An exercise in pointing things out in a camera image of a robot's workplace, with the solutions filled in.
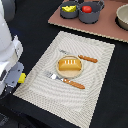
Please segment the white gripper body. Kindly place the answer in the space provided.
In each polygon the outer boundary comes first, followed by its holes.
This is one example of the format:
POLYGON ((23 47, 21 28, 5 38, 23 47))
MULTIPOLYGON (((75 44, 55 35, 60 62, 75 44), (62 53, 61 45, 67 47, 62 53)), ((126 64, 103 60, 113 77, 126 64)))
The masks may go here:
POLYGON ((13 91, 23 69, 23 64, 17 62, 9 71, 3 70, 0 74, 0 97, 5 97, 13 91))

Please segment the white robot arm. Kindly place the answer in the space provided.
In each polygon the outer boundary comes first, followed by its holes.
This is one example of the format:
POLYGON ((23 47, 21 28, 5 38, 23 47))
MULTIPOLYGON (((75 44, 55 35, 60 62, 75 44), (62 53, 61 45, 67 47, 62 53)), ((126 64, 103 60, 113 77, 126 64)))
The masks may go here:
POLYGON ((13 91, 24 69, 19 62, 23 46, 7 25, 14 15, 15 0, 0 0, 0 99, 13 91))

